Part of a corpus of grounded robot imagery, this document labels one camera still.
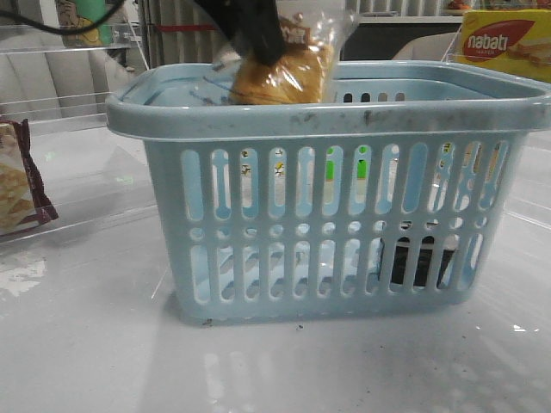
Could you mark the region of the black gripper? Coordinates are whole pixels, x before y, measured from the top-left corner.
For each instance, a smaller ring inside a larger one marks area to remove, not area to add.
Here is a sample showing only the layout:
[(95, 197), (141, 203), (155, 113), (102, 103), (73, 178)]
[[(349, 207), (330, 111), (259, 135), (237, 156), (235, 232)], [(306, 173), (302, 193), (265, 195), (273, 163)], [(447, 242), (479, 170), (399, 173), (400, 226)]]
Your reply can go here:
[(236, 52), (250, 52), (266, 66), (274, 65), (286, 52), (276, 1), (194, 1)]

